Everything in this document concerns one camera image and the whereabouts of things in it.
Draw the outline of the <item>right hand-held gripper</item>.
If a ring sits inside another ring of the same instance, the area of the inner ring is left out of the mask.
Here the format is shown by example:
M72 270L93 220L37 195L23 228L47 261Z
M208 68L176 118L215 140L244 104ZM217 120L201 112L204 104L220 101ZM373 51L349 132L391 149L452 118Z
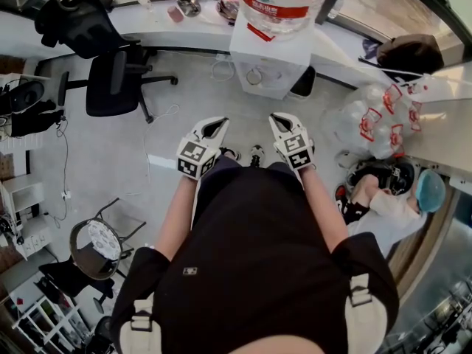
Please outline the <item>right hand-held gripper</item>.
M312 140L306 128L300 127L301 122L296 116L274 112L269 115L268 121L276 140L274 147L291 170L314 165Z

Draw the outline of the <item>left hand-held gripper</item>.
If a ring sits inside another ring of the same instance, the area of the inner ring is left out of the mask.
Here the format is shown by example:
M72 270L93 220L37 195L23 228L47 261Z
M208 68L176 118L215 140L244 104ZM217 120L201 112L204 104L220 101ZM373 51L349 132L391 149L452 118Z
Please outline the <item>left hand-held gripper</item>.
M191 179L200 179L215 165L229 128L227 117L201 120L182 138L176 152L176 169Z

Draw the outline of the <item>white water dispenser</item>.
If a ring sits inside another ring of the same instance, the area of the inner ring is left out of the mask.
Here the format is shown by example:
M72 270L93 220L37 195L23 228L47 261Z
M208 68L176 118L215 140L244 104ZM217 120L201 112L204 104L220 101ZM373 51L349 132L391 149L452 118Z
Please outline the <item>white water dispenser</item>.
M265 42L249 31L247 24L244 16L237 17L229 45L241 86L246 93L281 100L310 65L314 28ZM252 68L263 74L257 86L246 81L246 73Z

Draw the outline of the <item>person's left forearm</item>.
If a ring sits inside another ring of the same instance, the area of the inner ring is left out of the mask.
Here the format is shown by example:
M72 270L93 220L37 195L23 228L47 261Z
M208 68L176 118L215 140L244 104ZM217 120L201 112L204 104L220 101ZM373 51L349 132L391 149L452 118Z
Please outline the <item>person's left forearm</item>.
M154 249L172 260L190 233L198 182L182 176L165 215Z

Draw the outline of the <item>person's right forearm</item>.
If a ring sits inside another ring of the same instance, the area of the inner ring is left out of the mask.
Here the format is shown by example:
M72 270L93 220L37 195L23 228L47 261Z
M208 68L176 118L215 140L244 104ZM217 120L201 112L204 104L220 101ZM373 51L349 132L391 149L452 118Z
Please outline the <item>person's right forearm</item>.
M299 170L312 213L330 252L348 238L347 225L313 165Z

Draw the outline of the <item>person's dark shorts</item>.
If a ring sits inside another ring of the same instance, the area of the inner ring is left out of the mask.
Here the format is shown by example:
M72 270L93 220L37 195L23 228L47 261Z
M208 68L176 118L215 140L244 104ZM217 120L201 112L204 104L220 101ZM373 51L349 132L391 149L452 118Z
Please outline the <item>person's dark shorts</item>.
M236 160L230 159L227 156L221 155L215 161L215 166L204 176L208 177L224 170L231 170L231 169L241 168L241 167L242 165L240 165ZM281 173L284 173L293 177L296 176L296 174L290 169L290 167L285 162L274 162L273 164L269 165L266 169L281 172Z

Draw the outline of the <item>person's right shoe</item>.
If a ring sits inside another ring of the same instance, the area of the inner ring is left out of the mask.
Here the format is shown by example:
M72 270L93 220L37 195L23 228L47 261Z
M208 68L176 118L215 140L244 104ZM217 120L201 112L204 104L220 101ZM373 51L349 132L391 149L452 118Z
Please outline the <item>person's right shoe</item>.
M260 145L254 145L250 150L250 166L262 167L265 161L265 152Z

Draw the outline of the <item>black and white trash bin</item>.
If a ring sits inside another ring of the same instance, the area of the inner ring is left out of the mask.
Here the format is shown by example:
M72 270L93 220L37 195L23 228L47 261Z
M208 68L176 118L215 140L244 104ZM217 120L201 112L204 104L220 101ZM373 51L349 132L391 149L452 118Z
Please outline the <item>black and white trash bin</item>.
M312 93L315 80L316 70L312 66L309 66L288 92L288 96L297 99L308 98Z

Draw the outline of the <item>bag of clear empty bottles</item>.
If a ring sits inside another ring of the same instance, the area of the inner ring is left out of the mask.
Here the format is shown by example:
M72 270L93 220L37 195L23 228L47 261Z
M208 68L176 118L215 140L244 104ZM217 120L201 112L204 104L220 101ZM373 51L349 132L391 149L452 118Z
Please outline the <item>bag of clear empty bottles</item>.
M405 155L406 140L421 132L422 103L392 84L362 86L329 113L330 127L344 149L375 159Z

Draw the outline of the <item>red paper label strip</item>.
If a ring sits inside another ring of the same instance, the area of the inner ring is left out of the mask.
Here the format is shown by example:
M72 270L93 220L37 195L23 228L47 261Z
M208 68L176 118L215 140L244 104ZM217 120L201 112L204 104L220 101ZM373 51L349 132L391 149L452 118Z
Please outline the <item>red paper label strip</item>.
M255 34L257 37L259 37L260 39L262 39L263 41L265 42L271 42L274 40L275 36L272 35L268 35L266 33L264 33L263 31L259 30L258 28L254 27L252 24L248 23L246 25L247 29L249 31L251 31L253 34Z

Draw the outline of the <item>black office chair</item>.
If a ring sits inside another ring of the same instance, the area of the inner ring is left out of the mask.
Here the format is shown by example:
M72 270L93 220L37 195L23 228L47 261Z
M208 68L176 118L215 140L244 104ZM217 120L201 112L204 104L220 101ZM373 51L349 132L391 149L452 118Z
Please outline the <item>black office chair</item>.
M146 75L153 70L148 61L157 54L156 48L119 34L100 0L48 0L35 18L35 30L44 46L63 44L92 61L85 80L70 80L68 72L61 75L59 106L64 106L68 90L86 88L90 117L119 116L141 108L146 122L152 123L142 86L161 81L178 84L174 75Z

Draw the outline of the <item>glass teapot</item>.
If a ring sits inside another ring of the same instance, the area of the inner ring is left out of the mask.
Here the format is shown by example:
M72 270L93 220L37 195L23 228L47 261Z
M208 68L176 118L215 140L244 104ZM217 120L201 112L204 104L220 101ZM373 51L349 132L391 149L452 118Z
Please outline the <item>glass teapot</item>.
M187 17L196 17L201 12L201 5L198 0L177 0L177 3Z

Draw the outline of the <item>round chair with patterned cushion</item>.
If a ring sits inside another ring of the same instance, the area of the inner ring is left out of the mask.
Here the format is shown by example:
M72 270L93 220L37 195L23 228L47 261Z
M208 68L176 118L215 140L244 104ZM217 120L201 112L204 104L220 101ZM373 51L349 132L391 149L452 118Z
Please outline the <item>round chair with patterned cushion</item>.
M119 265L134 252L134 247L123 246L147 222L143 221L130 233L121 235L103 217L104 211L115 205L119 198L103 206L92 218L77 223L69 236L69 250L74 264L88 277L97 281L105 281L118 274Z

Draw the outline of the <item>pile of black bags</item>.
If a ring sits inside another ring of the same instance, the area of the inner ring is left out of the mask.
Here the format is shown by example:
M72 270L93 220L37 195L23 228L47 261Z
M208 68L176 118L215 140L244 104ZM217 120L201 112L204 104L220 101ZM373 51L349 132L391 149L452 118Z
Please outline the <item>pile of black bags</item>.
M8 137L20 138L41 133L59 125L64 109L53 100L44 100L40 81L25 81L13 89L0 88L0 130Z

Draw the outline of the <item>white shelf unit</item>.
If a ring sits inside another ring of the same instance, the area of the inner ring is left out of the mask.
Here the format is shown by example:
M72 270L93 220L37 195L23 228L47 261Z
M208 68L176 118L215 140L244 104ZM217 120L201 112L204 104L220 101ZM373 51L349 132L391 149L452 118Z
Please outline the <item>white shelf unit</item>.
M10 221L13 245L25 259L52 242L52 234L43 215L32 211L44 201L42 183L33 175L24 175L0 183L3 207Z

